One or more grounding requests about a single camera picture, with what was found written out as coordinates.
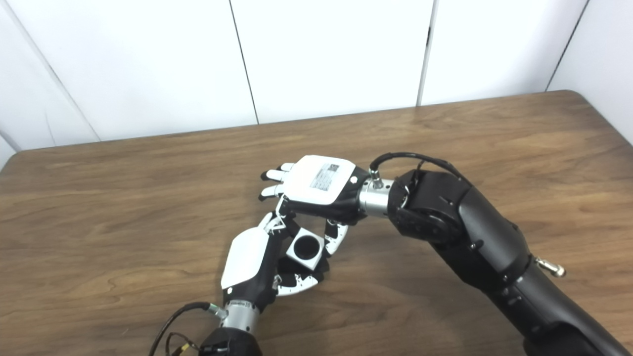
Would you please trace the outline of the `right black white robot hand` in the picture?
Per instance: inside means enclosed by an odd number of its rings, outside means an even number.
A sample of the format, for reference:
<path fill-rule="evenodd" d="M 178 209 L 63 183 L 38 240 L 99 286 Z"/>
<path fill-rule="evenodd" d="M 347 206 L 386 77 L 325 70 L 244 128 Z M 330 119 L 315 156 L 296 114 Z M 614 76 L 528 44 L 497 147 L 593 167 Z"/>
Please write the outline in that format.
<path fill-rule="evenodd" d="M 332 227 L 325 230 L 325 249 L 334 255 L 342 243 L 345 227 L 366 218 L 361 209 L 360 191 L 370 174 L 349 160 L 330 156 L 307 155 L 296 163 L 265 171 L 263 181 L 275 181 L 265 187 L 258 199 L 279 198 L 283 207 L 296 214 L 321 217 Z"/>

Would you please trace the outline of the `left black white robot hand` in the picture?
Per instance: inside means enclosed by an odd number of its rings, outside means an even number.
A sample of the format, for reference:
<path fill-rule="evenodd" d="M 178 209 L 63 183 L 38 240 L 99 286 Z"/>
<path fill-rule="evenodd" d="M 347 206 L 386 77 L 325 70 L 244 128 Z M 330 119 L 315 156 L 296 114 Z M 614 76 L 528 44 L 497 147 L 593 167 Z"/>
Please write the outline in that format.
<path fill-rule="evenodd" d="M 269 212 L 231 242 L 220 281 L 224 306 L 262 312 L 277 297 L 313 288 L 329 269 L 325 242 L 325 236 L 298 225 L 294 214 Z"/>

